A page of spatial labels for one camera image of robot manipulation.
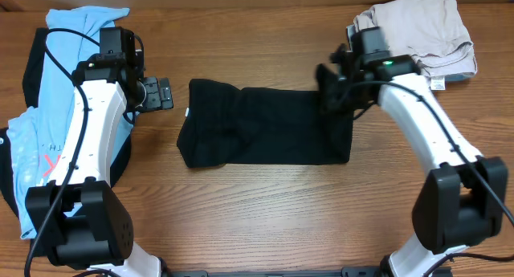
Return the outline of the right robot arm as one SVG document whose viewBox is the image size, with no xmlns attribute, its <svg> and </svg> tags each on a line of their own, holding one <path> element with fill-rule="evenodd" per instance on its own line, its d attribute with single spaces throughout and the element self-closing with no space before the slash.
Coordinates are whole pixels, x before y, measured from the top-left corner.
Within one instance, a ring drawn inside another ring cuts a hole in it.
<svg viewBox="0 0 514 277">
<path fill-rule="evenodd" d="M 430 277 L 496 236 L 512 213 L 504 203 L 508 169 L 486 158 L 451 122 L 409 55 L 394 56 L 379 27 L 347 29 L 331 54 L 337 69 L 316 69 L 323 113 L 362 116 L 378 106 L 410 142 L 426 180 L 412 209 L 413 235 L 374 267 L 344 267 L 345 276 Z"/>
</svg>

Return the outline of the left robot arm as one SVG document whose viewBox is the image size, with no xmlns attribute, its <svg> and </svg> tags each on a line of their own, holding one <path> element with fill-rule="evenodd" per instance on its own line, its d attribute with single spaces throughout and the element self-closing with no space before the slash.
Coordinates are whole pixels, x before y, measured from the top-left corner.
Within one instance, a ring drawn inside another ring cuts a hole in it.
<svg viewBox="0 0 514 277">
<path fill-rule="evenodd" d="M 95 44 L 99 53 L 65 74 L 74 108 L 61 158 L 49 182 L 27 192 L 37 234 L 24 274 L 42 250 L 52 265 L 80 276 L 169 276 L 163 259 L 135 243 L 132 219 L 110 182 L 118 124 L 130 112 L 173 108 L 169 80 L 144 75 L 143 42 L 130 30 L 102 28 Z"/>
</svg>

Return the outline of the black t-shirt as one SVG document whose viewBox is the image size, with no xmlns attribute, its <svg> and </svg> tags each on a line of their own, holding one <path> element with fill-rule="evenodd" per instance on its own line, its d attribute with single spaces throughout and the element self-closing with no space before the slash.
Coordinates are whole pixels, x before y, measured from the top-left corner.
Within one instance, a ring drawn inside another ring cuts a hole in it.
<svg viewBox="0 0 514 277">
<path fill-rule="evenodd" d="M 189 168 L 349 161 L 353 117 L 321 113 L 318 92 L 238 89 L 209 79 L 192 79 L 189 91 L 177 139 Z"/>
</svg>

